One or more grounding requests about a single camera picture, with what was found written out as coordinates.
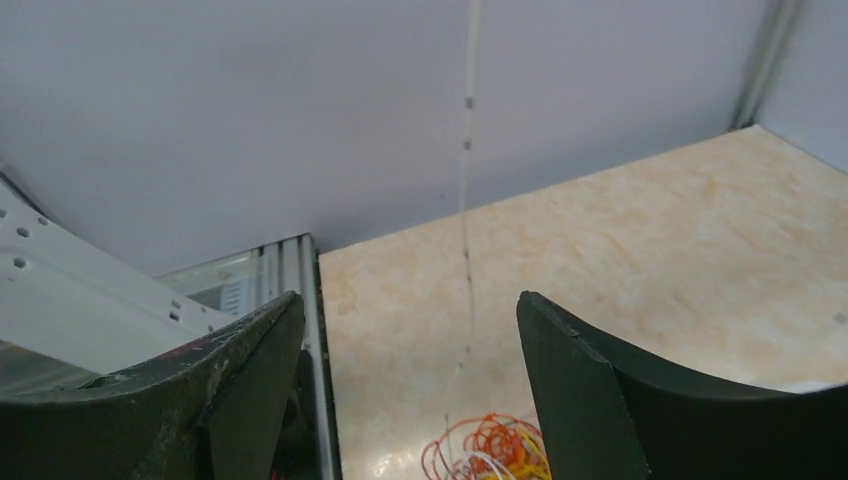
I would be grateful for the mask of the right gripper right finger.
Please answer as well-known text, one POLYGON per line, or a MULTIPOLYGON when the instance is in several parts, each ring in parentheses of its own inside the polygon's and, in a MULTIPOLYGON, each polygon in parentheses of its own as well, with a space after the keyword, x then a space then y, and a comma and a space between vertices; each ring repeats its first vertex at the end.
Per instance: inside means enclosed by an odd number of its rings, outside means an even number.
POLYGON ((847 389, 790 393, 664 359, 523 292, 517 324, 556 479, 843 479, 847 389))

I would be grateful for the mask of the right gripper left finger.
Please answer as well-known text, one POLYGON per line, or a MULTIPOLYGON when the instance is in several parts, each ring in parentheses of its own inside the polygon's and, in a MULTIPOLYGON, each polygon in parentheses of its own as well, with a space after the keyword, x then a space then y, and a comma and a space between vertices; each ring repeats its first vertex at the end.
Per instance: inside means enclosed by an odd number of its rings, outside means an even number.
POLYGON ((74 389, 1 400, 5 479, 266 479, 305 331, 288 292, 217 331, 74 389))

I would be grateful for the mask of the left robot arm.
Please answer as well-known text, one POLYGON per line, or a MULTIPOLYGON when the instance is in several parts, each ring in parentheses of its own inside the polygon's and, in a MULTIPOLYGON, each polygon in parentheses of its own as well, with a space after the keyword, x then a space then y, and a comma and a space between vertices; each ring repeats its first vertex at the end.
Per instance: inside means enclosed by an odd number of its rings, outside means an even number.
POLYGON ((107 374, 233 322, 123 264, 1 190, 1 338, 107 374))

